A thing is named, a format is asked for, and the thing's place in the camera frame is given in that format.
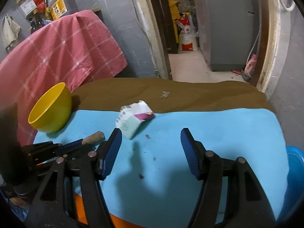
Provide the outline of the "large cooking oil jug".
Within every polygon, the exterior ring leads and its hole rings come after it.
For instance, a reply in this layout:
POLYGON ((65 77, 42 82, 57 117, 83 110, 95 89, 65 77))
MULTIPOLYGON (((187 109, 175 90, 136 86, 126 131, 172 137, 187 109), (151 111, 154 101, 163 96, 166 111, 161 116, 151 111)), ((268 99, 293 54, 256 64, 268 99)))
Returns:
POLYGON ((79 11, 75 0, 50 0, 49 9, 53 20, 79 11))

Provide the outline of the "yellow plastic bowl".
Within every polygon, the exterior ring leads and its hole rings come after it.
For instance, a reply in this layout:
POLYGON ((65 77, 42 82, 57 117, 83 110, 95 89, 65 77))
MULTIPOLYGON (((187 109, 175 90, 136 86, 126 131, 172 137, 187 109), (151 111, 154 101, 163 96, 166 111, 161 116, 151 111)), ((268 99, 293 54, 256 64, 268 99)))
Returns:
POLYGON ((72 113, 72 95, 63 82, 50 88, 34 105, 28 123, 40 132, 59 131, 72 113))

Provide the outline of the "brown cork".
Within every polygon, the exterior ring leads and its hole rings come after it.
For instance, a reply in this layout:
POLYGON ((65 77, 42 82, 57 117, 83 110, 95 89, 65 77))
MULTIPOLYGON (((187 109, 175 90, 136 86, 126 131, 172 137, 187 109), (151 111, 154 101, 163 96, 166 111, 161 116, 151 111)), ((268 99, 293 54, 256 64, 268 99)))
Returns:
POLYGON ((85 145, 85 144, 94 145, 97 142, 103 141, 104 139, 105 139, 104 133, 101 131, 98 131, 98 132, 95 132, 95 133, 91 134, 90 136, 84 138, 82 140, 81 144, 82 145, 85 145))

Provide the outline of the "dark sauce bottle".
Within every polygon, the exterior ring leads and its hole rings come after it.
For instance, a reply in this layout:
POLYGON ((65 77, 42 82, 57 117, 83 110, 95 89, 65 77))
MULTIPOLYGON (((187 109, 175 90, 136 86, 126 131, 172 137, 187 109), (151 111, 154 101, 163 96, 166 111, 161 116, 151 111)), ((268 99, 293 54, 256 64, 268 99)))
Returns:
POLYGON ((38 13, 34 14, 33 19, 31 20, 31 34, 44 27, 43 21, 38 13))

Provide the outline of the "hanging beige towel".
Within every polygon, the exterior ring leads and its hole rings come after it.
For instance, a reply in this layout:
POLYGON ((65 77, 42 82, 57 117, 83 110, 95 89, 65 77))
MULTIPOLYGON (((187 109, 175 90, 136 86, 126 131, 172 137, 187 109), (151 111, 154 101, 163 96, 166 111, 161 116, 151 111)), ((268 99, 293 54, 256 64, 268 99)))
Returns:
POLYGON ((2 21, 2 40, 6 51, 10 51, 12 48, 18 45, 18 36, 21 30, 21 26, 15 22, 11 16, 5 14, 2 21))

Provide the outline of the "white carton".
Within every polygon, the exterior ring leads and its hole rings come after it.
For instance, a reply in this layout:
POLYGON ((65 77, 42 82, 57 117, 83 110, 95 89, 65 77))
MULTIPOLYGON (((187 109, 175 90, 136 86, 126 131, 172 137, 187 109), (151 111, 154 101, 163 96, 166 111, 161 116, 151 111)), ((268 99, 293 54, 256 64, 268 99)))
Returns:
POLYGON ((139 100, 137 103, 121 107, 119 116, 115 120, 115 126, 121 130, 124 137, 132 139, 140 125, 154 117, 155 114, 148 104, 139 100))

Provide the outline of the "pink checked cloth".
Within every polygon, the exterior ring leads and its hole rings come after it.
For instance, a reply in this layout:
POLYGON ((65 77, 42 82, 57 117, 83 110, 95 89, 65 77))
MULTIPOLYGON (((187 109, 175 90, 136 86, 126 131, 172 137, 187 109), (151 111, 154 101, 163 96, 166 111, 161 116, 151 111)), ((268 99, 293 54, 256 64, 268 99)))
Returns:
POLYGON ((21 42, 1 62, 1 107, 17 103, 17 138, 31 144, 37 131, 31 109, 57 83, 70 92, 82 84, 113 78, 127 66, 109 29, 92 10, 67 15, 21 42))

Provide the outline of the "dark wooden door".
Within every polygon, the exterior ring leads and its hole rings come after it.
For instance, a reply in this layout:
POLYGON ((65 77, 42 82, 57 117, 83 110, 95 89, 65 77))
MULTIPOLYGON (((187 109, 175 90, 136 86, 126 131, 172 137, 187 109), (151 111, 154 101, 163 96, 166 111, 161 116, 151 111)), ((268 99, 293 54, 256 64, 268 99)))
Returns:
POLYGON ((178 54, 178 43, 176 42, 168 0, 151 0, 151 4, 164 50, 168 54, 178 54))

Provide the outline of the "grey washing machine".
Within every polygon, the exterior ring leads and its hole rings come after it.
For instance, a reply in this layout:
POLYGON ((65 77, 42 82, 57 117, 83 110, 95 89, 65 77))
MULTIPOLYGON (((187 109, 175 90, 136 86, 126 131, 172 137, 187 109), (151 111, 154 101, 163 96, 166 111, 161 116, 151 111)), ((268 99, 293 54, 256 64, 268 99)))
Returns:
POLYGON ((213 72, 240 70, 259 32, 257 0, 194 0, 199 47, 213 72))

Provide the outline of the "yellow bag in pantry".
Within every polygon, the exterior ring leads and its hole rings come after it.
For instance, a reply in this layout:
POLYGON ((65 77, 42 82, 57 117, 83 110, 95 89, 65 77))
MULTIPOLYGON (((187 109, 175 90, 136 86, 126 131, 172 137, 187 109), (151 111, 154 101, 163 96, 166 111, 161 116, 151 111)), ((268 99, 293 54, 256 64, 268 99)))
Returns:
POLYGON ((176 39, 176 42, 179 43, 178 26, 176 24, 176 21, 180 18, 179 10, 177 7, 178 1, 168 0, 168 3, 169 3, 169 9, 170 9, 171 17, 172 17, 172 21, 173 21, 175 39, 176 39))

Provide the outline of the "blue plastic basin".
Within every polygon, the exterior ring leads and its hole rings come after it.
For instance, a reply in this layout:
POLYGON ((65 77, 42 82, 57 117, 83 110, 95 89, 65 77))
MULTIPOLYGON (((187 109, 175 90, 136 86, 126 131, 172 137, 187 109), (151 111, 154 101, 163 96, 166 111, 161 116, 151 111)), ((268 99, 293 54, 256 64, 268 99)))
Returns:
POLYGON ((295 146, 288 146, 286 149, 289 173, 283 208, 278 218, 279 223, 287 221, 303 203, 303 151, 295 146))

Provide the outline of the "red white sack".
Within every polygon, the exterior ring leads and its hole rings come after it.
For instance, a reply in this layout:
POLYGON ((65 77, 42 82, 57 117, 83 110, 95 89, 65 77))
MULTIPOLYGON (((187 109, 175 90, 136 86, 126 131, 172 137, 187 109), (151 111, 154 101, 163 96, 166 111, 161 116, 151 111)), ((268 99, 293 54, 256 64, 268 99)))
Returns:
POLYGON ((180 28, 179 33, 179 50, 180 51, 198 51, 195 27, 192 16, 185 12, 177 21, 180 28))

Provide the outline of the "blue orange brown table cloth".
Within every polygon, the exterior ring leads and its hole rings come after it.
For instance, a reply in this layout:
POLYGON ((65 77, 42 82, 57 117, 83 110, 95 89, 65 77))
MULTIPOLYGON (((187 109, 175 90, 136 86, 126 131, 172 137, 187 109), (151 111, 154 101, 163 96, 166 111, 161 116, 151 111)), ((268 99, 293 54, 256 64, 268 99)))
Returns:
POLYGON ((201 182, 190 172, 180 134, 222 158, 248 160, 275 217, 283 208, 289 166, 281 126, 265 95, 238 81, 185 83, 161 79, 101 79, 74 91, 76 111, 35 142, 69 143, 96 131, 110 135, 119 110, 140 100, 155 113, 133 139, 123 138, 101 188, 116 227, 186 227, 201 182))

